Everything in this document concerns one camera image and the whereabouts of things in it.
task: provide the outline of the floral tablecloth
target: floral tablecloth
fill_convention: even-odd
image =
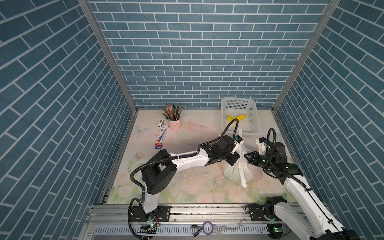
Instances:
[[[257,150],[256,141],[260,137],[266,137],[268,129],[273,127],[277,132],[277,141],[284,143],[271,112],[258,110],[258,114],[262,132],[244,136],[244,142]],[[163,119],[161,116],[160,110],[139,111],[107,204],[129,204],[133,197],[141,198],[141,189],[131,182],[129,175],[159,151],[154,146],[159,133],[156,123],[158,119]],[[220,110],[184,110],[182,129],[178,132],[167,131],[163,149],[168,153],[193,151],[200,142],[215,139],[221,133]],[[292,162],[288,151],[286,152],[288,161]],[[254,181],[243,188],[224,176],[224,164],[221,162],[194,167],[176,173],[168,187],[160,193],[159,203],[264,202],[266,197],[276,195],[282,195],[289,202],[296,202],[278,179],[265,175],[261,168],[253,170]],[[142,182],[141,172],[135,178]]]

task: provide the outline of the banana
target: banana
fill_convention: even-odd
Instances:
[[[231,115],[228,115],[227,120],[228,120],[228,121],[232,121],[232,120],[234,120],[235,118],[237,118],[237,119],[239,119],[239,121],[240,121],[240,120],[244,119],[245,117],[246,117],[245,114],[240,115],[240,116],[237,116],[237,117],[234,117],[234,118],[232,118]]]

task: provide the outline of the black mounting plate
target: black mounting plate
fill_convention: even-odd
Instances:
[[[264,216],[264,210],[262,205],[248,204],[245,206],[245,208],[246,211],[249,212],[252,222],[269,221],[269,219]]]
[[[158,206],[156,210],[146,214],[141,206],[131,209],[131,222],[169,222],[170,206]]]

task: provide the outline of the pencil bundle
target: pencil bundle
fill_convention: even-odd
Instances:
[[[180,119],[181,111],[180,105],[167,105],[167,109],[163,109],[163,115],[167,120],[174,122]]]

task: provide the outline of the pink bucket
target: pink bucket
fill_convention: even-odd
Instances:
[[[181,119],[174,122],[168,121],[168,125],[169,125],[169,130],[177,132],[178,130],[181,129]]]

